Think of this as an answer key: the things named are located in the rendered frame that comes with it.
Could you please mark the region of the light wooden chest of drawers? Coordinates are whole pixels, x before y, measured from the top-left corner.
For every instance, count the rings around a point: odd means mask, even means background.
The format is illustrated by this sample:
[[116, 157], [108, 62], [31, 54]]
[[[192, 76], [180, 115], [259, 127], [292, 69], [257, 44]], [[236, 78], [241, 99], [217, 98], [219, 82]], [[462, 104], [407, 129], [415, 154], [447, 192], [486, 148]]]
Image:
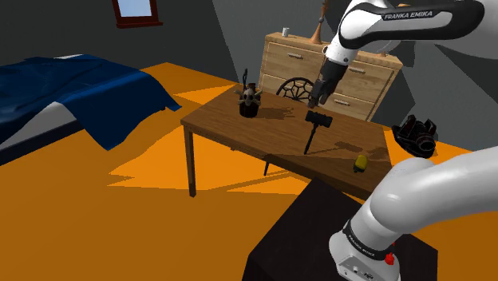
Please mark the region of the light wooden chest of drawers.
[[[291, 34], [286, 37], [279, 32], [268, 34], [265, 37], [259, 88], [276, 94], [280, 85], [293, 77], [316, 82], [321, 77], [320, 69], [326, 60], [324, 53], [327, 45], [327, 42], [314, 44], [309, 38]], [[322, 107], [370, 121], [401, 67], [401, 61], [390, 54], [358, 52]]]

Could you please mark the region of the dark skull bottle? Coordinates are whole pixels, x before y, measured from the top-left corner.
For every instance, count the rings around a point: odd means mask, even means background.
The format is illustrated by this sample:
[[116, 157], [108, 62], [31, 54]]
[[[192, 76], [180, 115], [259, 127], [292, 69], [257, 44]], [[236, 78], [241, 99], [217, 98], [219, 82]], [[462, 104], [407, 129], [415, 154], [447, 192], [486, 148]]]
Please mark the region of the dark skull bottle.
[[256, 90], [255, 83], [247, 83], [247, 69], [245, 69], [243, 73], [243, 90], [234, 91], [239, 96], [239, 114], [242, 117], [253, 118], [257, 116], [261, 105], [262, 92], [262, 90]]

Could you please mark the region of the bed with blue blanket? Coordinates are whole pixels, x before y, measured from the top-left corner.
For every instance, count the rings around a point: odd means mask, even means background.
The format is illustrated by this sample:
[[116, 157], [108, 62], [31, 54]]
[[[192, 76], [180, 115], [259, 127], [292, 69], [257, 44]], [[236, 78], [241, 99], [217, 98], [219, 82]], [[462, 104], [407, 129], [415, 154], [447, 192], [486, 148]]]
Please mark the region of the bed with blue blanket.
[[0, 66], [0, 165], [84, 129], [103, 149], [180, 105], [150, 74], [88, 54]]

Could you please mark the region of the dark robot stand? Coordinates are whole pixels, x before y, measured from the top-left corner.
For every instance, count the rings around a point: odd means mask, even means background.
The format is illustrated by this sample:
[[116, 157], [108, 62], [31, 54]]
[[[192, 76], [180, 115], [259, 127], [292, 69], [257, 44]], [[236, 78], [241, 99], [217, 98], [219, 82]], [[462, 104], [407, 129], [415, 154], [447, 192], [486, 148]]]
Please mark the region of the dark robot stand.
[[329, 239], [361, 205], [314, 178], [247, 258], [242, 281], [347, 281]]

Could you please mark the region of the black hammer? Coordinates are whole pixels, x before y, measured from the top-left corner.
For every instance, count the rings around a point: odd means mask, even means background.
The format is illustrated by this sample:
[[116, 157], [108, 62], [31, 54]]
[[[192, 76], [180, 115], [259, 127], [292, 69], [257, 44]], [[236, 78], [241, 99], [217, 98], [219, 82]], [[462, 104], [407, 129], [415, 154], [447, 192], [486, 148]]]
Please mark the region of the black hammer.
[[309, 110], [306, 114], [305, 121], [308, 121], [313, 124], [313, 128], [311, 129], [310, 137], [306, 143], [306, 147], [304, 150], [304, 155], [307, 154], [310, 144], [313, 140], [314, 134], [316, 133], [316, 130], [319, 126], [323, 126], [326, 128], [329, 128], [331, 123], [332, 123], [333, 117], [329, 117], [325, 114], [318, 113], [318, 112], [313, 112]]

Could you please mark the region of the dark round-backed chair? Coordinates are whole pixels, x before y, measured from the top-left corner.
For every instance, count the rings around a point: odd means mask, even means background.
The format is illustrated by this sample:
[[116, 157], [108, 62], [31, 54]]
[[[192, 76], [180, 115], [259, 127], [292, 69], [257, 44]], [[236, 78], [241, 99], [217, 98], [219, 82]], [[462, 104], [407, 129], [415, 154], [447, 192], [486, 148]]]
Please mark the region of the dark round-backed chair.
[[307, 78], [293, 77], [280, 85], [276, 95], [305, 103], [310, 100], [310, 91], [313, 85], [314, 83]]

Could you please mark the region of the red-framed window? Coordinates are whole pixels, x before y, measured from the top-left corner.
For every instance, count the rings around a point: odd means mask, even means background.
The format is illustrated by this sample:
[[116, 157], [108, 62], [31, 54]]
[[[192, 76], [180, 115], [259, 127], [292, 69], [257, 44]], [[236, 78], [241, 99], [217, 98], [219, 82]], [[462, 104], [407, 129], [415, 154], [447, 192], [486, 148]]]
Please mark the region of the red-framed window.
[[162, 26], [156, 0], [112, 0], [118, 29]]

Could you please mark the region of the brown wooden table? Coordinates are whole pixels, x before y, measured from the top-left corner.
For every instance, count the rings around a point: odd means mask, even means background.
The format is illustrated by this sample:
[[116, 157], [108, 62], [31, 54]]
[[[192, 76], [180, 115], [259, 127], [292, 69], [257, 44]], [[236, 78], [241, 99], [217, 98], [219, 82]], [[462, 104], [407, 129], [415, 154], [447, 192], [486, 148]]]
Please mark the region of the brown wooden table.
[[[239, 114], [231, 88], [183, 117], [188, 190], [196, 195], [193, 137], [199, 135], [309, 179], [315, 177], [363, 200], [391, 169], [389, 150], [380, 125], [319, 108], [333, 117], [329, 128], [314, 134], [304, 150], [312, 124], [305, 121], [306, 104], [264, 93], [256, 117]], [[358, 155], [368, 158], [364, 172], [354, 172]]]

